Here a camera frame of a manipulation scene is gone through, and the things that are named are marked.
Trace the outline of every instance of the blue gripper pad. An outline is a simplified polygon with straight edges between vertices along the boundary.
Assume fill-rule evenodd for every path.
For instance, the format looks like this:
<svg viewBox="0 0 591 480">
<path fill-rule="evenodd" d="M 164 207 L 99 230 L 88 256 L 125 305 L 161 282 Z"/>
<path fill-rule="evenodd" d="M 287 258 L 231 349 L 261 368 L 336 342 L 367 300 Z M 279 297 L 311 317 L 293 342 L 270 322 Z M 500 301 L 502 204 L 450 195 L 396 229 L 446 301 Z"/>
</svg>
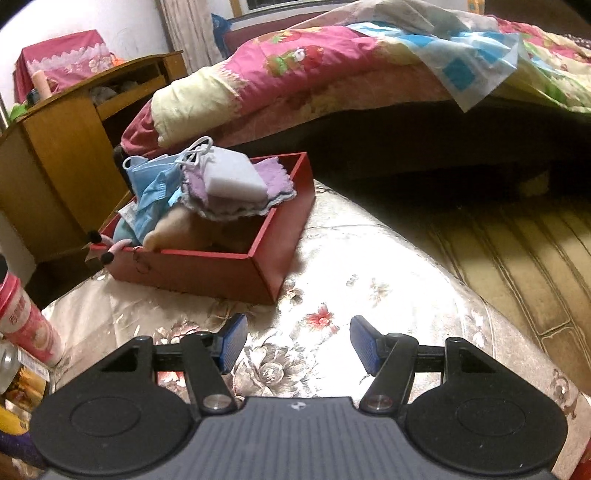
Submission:
<svg viewBox="0 0 591 480">
<path fill-rule="evenodd" d="M 384 363 L 384 359 L 378 355 L 376 342 L 382 335 L 359 315 L 351 319 L 349 334 L 351 345 L 353 345 L 365 371 L 375 377 Z"/>
<path fill-rule="evenodd" d="M 232 322 L 232 325 L 227 331 L 223 332 L 222 353 L 219 358 L 220 373 L 223 375 L 230 373 L 246 343 L 248 319 L 243 313 L 238 314 L 238 316 L 240 317 L 238 320 L 235 319 L 236 316 L 232 316 L 228 320 L 228 322 Z"/>
</svg>

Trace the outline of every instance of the metal screw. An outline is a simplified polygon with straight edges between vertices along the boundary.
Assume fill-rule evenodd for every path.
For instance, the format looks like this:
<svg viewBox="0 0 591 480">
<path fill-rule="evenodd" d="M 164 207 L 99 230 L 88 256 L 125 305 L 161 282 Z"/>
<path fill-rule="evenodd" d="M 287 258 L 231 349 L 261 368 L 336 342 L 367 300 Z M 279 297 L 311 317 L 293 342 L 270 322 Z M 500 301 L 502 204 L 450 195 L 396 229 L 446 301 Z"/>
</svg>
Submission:
<svg viewBox="0 0 591 480">
<path fill-rule="evenodd" d="M 368 408 L 375 411 L 388 410 L 392 405 L 394 401 L 387 395 L 372 395 L 367 401 Z"/>
<path fill-rule="evenodd" d="M 223 410 L 224 408 L 228 408 L 230 403 L 232 403 L 230 397 L 219 393 L 208 395 L 203 399 L 203 406 L 209 410 Z"/>
</svg>

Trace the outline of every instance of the wooden cabinet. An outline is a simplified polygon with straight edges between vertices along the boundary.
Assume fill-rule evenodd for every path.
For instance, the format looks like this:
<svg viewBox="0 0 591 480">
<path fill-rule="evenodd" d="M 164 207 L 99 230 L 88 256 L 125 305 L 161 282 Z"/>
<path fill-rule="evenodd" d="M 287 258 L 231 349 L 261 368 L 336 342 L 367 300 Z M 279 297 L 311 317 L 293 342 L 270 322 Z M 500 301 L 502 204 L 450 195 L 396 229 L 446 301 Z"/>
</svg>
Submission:
<svg viewBox="0 0 591 480">
<path fill-rule="evenodd" d="M 31 108 L 0 137 L 0 209 L 37 262 L 79 249 L 127 193 L 112 149 L 158 89 L 186 76 L 181 52 L 97 74 Z M 137 85 L 95 106 L 90 90 Z"/>
</svg>

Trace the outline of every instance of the bedspread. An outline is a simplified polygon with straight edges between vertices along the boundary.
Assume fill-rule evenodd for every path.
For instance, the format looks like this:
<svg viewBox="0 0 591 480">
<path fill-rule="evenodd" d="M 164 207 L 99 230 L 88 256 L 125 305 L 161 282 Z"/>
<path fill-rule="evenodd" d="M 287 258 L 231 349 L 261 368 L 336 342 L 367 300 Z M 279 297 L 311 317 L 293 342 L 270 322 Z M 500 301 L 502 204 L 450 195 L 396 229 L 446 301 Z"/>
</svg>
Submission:
<svg viewBox="0 0 591 480">
<path fill-rule="evenodd" d="M 360 28 L 359 21 L 371 23 Z M 370 36 L 343 26 L 355 23 Z M 563 37 L 556 41 L 577 49 L 570 57 L 533 43 L 531 35 L 524 43 L 523 27 L 421 0 L 359 0 L 299 27 L 248 41 L 224 62 L 156 92 L 124 132 L 124 150 L 154 158 L 178 152 L 205 133 L 231 146 L 237 143 L 233 138 L 255 140 L 334 111 L 443 100 L 450 94 L 464 110 L 491 94 L 591 112 L 585 49 Z M 571 51 L 570 44 L 561 52 Z M 418 65 L 431 72 L 392 70 Z M 417 84 L 433 83 L 435 73 L 449 93 L 439 95 L 437 85 L 436 93 L 418 98 L 404 79 L 393 80 L 394 72 L 412 72 Z M 383 82 L 381 93 L 374 87 L 371 95 L 359 95 L 365 101 L 345 98 L 357 96 L 356 89 L 368 78 Z M 386 92 L 396 84 L 400 91 Z M 256 125 L 247 125 L 253 119 Z"/>
<path fill-rule="evenodd" d="M 118 282 L 104 271 L 48 306 L 43 313 L 66 345 L 57 386 L 136 335 L 175 342 L 192 330 L 216 331 L 232 314 L 245 313 L 248 339 L 225 377 L 239 399 L 351 396 L 357 403 L 372 381 L 349 341 L 350 318 L 360 314 L 382 333 L 413 335 L 423 345 L 464 337 L 554 399 L 569 424 L 554 467 L 566 480 L 591 427 L 591 407 L 576 386 L 425 253 L 320 183 L 316 195 L 276 307 Z M 411 399 L 439 381 L 438 374 L 417 374 Z M 186 397 L 182 376 L 164 374 L 160 382 Z"/>
</svg>

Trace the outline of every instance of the red cardboard box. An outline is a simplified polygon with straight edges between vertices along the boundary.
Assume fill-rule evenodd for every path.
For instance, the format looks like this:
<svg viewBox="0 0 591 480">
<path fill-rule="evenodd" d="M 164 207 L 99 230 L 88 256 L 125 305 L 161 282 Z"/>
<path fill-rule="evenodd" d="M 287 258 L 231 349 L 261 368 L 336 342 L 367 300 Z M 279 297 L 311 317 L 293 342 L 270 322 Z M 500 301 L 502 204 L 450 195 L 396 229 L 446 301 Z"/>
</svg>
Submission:
<svg viewBox="0 0 591 480">
<path fill-rule="evenodd" d="M 269 157 L 253 158 L 252 162 Z M 127 247 L 107 269 L 117 280 L 196 295 L 274 304 L 316 195 L 306 153 L 279 155 L 297 196 L 271 209 L 247 254 Z M 116 215 L 103 233 L 113 236 Z M 100 255 L 105 245 L 91 245 Z"/>
</svg>

